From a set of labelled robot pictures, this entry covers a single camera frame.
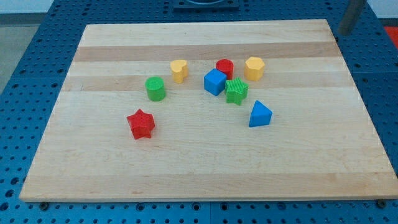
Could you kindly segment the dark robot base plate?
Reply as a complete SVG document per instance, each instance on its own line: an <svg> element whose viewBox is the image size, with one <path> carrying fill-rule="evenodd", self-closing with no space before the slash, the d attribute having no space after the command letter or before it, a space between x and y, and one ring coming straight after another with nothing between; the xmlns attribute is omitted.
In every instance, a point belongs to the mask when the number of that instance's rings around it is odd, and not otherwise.
<svg viewBox="0 0 398 224"><path fill-rule="evenodd" d="M173 0L173 10L237 9L239 0Z"/></svg>

